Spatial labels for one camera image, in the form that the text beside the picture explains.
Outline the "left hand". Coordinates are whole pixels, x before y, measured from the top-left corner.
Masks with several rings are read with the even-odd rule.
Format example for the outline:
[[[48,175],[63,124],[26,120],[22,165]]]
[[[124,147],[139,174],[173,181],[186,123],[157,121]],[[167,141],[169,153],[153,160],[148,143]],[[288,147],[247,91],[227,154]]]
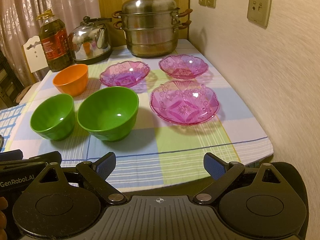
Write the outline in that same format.
[[[5,214],[3,213],[3,210],[5,210],[8,207],[8,202],[4,197],[0,197],[0,228],[5,229],[7,226],[7,218]]]

